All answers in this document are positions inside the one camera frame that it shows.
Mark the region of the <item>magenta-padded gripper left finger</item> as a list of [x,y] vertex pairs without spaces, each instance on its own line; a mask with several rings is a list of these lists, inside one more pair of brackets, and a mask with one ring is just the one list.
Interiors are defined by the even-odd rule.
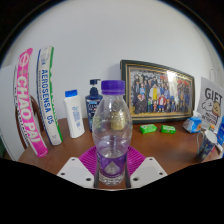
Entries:
[[96,147],[79,157],[70,157],[58,172],[58,176],[84,188],[93,188],[97,172]]

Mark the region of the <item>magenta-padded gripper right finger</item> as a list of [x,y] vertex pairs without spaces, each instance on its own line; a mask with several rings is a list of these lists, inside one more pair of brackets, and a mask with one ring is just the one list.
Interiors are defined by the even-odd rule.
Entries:
[[154,157],[145,157],[132,147],[128,148],[126,162],[127,188],[140,188],[167,175]]

